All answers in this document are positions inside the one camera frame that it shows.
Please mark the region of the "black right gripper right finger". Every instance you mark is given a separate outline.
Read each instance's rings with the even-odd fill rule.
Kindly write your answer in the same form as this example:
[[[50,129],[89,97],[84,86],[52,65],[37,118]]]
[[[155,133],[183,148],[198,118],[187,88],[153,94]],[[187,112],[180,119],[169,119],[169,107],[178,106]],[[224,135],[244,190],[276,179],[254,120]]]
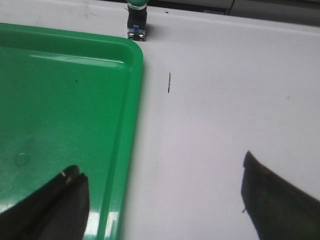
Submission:
[[[241,196],[260,240],[318,240],[320,201],[261,164],[248,151]]]

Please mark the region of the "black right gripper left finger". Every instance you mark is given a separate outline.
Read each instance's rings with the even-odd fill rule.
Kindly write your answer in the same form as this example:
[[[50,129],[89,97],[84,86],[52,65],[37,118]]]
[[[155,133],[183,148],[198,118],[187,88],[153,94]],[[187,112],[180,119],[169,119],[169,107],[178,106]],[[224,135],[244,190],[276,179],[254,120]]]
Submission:
[[[81,240],[90,212],[89,179],[70,165],[0,214],[2,240]]]

